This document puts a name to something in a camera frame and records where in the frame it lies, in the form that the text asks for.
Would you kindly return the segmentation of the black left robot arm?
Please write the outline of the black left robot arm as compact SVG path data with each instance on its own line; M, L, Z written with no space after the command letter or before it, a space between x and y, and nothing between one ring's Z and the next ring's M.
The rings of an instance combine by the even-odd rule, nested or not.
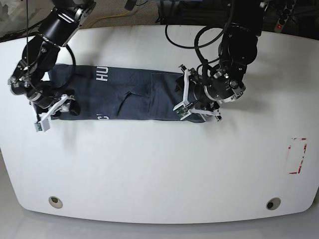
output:
M266 1L233 0L222 31L211 42L218 39L218 57L215 66L200 52L199 39L210 26L201 29L195 37L193 49L200 65L187 69L180 65L183 77L176 82L176 90L183 92L182 100L173 111L185 120L198 115L203 120L215 117L221 120L221 104L230 103L243 96L246 86L243 77L247 67L257 57L258 37L261 35Z

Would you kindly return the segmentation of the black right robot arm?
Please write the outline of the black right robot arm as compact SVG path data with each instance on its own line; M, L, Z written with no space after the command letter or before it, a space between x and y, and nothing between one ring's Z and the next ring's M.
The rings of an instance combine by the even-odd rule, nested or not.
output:
M73 116L80 114L79 103L74 90L68 86L76 69L75 56L68 46L69 40L83 25L96 6L94 0L55 0L54 8L41 22L34 38L27 41L22 59L8 80L14 95L25 95L33 105L35 113L47 113L58 117L63 112ZM61 86L44 81L45 73L53 69L59 51L65 47L71 55L71 72Z

